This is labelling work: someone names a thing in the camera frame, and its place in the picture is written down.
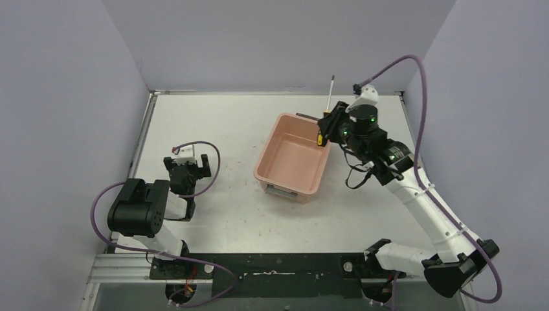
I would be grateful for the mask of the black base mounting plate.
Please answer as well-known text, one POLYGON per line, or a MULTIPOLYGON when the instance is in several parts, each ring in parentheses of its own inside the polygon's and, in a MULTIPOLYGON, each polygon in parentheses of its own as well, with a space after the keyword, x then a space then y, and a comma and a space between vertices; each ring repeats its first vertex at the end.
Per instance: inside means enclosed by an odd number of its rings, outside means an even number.
POLYGON ((368 263, 362 253, 194 253, 185 260, 149 261, 149 278, 166 281, 166 295, 187 302, 199 284, 222 298, 372 296, 386 302, 392 283, 404 278, 368 263))

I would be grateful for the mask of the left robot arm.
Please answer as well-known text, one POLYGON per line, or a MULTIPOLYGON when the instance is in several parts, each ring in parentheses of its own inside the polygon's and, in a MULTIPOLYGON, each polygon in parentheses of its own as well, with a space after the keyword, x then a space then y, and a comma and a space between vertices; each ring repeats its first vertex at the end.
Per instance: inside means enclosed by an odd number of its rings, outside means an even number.
POLYGON ((139 178, 127 179, 107 216, 110 230, 157 250, 152 270, 172 279, 191 276, 196 265, 180 259, 189 255, 188 246, 167 228, 164 221, 188 222, 192 219, 196 209, 196 183, 212 175, 208 156, 203 154, 200 160, 198 164, 194 154, 165 157, 163 163, 168 179, 157 179, 153 183, 139 178))

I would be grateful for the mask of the aluminium front rail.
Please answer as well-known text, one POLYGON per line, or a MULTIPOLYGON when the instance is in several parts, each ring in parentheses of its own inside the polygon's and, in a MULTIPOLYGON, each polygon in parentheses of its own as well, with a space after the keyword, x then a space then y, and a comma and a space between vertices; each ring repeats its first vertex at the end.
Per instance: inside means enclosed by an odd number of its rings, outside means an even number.
MULTIPOLYGON (((198 260, 192 257, 190 254, 188 262, 197 263, 198 260)), ((142 255, 138 253, 107 253, 97 255, 93 264, 89 281, 91 283, 138 283, 138 282, 156 282, 160 284, 167 284, 166 281, 156 281, 149 278, 150 263, 149 261, 154 257, 149 253, 142 255)), ((447 298, 437 294, 428 284, 427 281, 411 274, 405 273, 404 278, 396 278, 392 283, 392 295, 386 302, 375 300, 372 296, 367 297, 374 303, 383 303, 387 307, 395 305, 397 301, 394 299, 395 294, 403 290, 404 285, 421 285, 423 288, 420 290, 420 294, 432 295, 435 305, 441 305, 446 303, 447 298)))

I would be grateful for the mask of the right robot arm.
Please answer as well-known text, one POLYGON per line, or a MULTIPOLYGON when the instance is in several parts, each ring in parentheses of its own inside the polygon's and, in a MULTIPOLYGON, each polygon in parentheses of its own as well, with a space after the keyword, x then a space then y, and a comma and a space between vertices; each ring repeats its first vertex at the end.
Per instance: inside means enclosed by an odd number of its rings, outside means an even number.
POLYGON ((398 272, 424 277, 439 295, 451 298, 482 272, 499 253, 493 240, 482 240, 463 225, 435 191, 414 155, 402 142, 388 137, 378 125, 375 106, 351 108, 338 102, 317 122, 317 143, 337 143, 346 156, 361 164, 352 170, 373 176, 410 212, 429 237, 433 250, 399 245, 382 238, 366 248, 366 267, 373 274, 398 272))

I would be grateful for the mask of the pink plastic bin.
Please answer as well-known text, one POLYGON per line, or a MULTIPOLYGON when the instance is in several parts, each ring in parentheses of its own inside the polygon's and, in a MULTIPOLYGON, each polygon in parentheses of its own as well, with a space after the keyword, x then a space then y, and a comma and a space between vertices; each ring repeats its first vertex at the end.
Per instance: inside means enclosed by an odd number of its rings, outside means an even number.
POLYGON ((317 193, 331 151, 317 144, 318 132, 316 120, 278 116, 253 171, 266 193, 301 204, 317 193))

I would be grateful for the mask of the yellow black screwdriver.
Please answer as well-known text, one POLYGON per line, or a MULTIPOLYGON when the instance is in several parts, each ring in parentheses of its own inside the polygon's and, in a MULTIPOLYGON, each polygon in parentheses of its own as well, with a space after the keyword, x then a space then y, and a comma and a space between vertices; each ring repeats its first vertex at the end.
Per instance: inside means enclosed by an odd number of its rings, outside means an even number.
MULTIPOLYGON (((323 117, 326 117, 327 115, 330 114, 330 105, 331 105, 331 98, 332 98, 332 93, 333 93, 333 87, 334 87, 334 82, 335 82, 335 75, 332 75, 331 76, 331 80, 330 80, 330 89, 328 91, 328 97, 327 97, 327 101, 326 101, 326 108, 325 110, 323 111, 323 117)), ((322 135, 322 130, 319 129, 319 132, 318 132, 318 135, 317 135, 317 145, 318 146, 326 146, 326 143, 324 142, 324 136, 322 135)))

